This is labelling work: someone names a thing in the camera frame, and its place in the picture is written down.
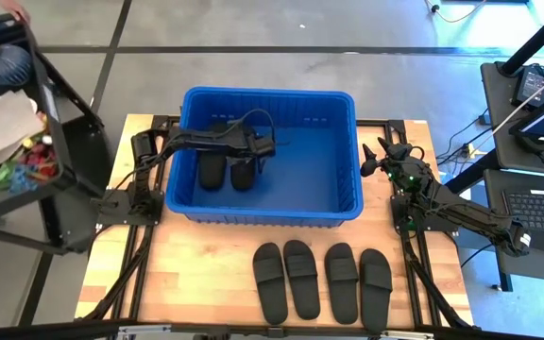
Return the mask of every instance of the blue plastic bin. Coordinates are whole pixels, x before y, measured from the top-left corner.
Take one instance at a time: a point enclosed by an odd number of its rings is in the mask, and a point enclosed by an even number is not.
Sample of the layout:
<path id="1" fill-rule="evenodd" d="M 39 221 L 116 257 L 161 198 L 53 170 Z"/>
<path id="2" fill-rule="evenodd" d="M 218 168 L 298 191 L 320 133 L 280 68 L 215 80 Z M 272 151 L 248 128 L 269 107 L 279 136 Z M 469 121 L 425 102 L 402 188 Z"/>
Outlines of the blue plastic bin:
<path id="1" fill-rule="evenodd" d="M 270 112 L 277 139 L 277 154 L 253 188 L 234 190 L 227 168 L 222 189 L 203 190 L 196 151 L 182 150 L 172 162 L 167 207 L 196 222 L 338 227 L 358 217 L 364 204 L 353 99 L 339 92 L 197 87 L 184 97 L 179 125 L 205 130 L 252 109 Z M 270 131 L 264 114 L 246 123 Z"/>

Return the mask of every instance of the wooden tabletop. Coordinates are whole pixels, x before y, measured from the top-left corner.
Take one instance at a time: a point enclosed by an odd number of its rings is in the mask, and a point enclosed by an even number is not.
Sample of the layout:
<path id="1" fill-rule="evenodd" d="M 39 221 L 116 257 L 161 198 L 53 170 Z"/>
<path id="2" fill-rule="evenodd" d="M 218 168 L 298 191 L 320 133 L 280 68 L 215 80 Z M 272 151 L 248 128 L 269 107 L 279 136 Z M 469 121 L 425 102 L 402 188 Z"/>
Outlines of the wooden tabletop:
<path id="1" fill-rule="evenodd" d="M 152 117 L 148 114 L 127 116 L 112 169 L 111 186 L 116 185 L 133 169 L 129 139 L 133 134 L 149 129 Z M 423 147 L 425 161 L 432 165 L 437 175 L 427 123 L 405 121 L 405 126 L 409 143 Z M 377 154 L 383 154 L 377 142 L 377 137 L 382 136 L 383 130 L 380 127 L 358 127 L 358 143 L 366 143 Z M 162 188 L 166 188 L 170 163 L 167 163 L 164 171 Z M 289 240 L 301 240 L 310 246 L 316 258 L 320 316 L 315 320 L 302 320 L 297 316 L 287 282 L 289 316 L 282 325 L 363 327 L 360 319 L 352 325 L 339 325 L 331 312 L 324 275 L 324 256 L 332 245 L 346 242 L 351 245 L 356 263 L 367 248 L 378 249 L 385 255 L 392 269 L 394 285 L 388 328 L 412 328 L 414 324 L 400 238 L 392 228 L 389 209 L 389 197 L 392 194 L 390 182 L 384 173 L 378 171 L 371 177 L 363 178 L 363 190 L 365 208 L 360 217 L 332 229 L 198 224 L 163 207 L 162 219 L 155 228 L 152 240 L 139 320 L 209 325 L 266 325 L 253 278 L 253 254 L 266 242 L 274 242 L 282 248 Z M 114 284 L 121 268 L 127 238 L 128 226 L 114 226 L 98 236 L 93 244 L 76 307 L 77 317 L 89 313 Z M 441 232 L 426 232 L 426 238 L 436 285 L 457 313 L 472 323 L 454 243 Z M 417 280 L 417 283 L 423 320 L 430 324 L 425 289 L 420 281 Z M 131 281 L 123 306 L 124 316 L 128 315 L 132 291 Z"/>

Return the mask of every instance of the gray concrete floor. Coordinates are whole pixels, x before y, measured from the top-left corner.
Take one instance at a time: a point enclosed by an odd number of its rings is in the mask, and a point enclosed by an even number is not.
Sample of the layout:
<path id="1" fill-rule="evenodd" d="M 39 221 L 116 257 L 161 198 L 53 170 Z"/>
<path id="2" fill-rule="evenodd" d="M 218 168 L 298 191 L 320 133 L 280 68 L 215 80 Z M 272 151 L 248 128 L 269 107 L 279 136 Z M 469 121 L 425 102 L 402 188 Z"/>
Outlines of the gray concrete floor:
<path id="1" fill-rule="evenodd" d="M 123 0 L 23 3 L 42 45 L 109 45 Z M 456 17 L 472 6 L 447 2 L 442 10 Z M 509 49 L 519 47 L 538 29 L 537 20 L 527 6 L 515 4 L 488 4 L 470 20 L 451 25 L 432 18 L 423 0 L 133 0 L 120 45 Z M 90 102 L 105 56 L 47 57 Z M 183 95 L 196 85 L 339 90 L 354 97 L 359 117 L 428 120 L 436 151 L 443 152 L 452 133 L 485 109 L 479 67 L 494 60 L 484 55 L 117 55 L 98 114 L 116 149 L 126 114 L 178 113 Z M 535 61 L 544 64 L 544 49 Z M 455 144 L 482 130 L 472 127 Z M 33 208 L 11 214 L 6 228 L 41 235 L 40 223 L 27 217 Z M 470 251 L 460 253 L 465 259 Z M 36 251 L 0 244 L 0 327 L 17 322 L 37 259 Z M 482 253 L 464 270 L 476 324 L 492 331 L 544 336 L 544 281 L 514 278 L 514 293 L 493 291 L 489 286 L 499 280 L 493 259 Z M 35 323 L 73 319 L 86 262 L 85 255 L 54 259 Z"/>

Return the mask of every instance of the laptop keyboard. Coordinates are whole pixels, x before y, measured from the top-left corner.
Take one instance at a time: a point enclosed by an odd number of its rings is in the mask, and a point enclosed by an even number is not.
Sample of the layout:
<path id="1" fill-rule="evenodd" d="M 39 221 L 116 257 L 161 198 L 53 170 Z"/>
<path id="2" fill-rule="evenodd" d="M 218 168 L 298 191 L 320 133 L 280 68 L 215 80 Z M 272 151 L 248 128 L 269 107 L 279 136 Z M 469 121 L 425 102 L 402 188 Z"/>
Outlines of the laptop keyboard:
<path id="1" fill-rule="evenodd" d="M 503 194 L 509 212 L 524 227 L 544 230 L 544 195 L 531 194 L 530 190 Z"/>

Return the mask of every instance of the blue bottle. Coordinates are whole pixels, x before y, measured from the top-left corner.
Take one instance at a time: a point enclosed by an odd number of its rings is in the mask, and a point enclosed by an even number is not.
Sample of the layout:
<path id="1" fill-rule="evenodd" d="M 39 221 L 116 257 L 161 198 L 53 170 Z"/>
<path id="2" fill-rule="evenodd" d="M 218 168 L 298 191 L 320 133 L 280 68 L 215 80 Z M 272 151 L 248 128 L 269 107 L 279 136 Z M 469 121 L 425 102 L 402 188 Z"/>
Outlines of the blue bottle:
<path id="1" fill-rule="evenodd" d="M 0 45 L 0 85 L 21 86 L 30 79 L 31 57 L 22 47 Z"/>

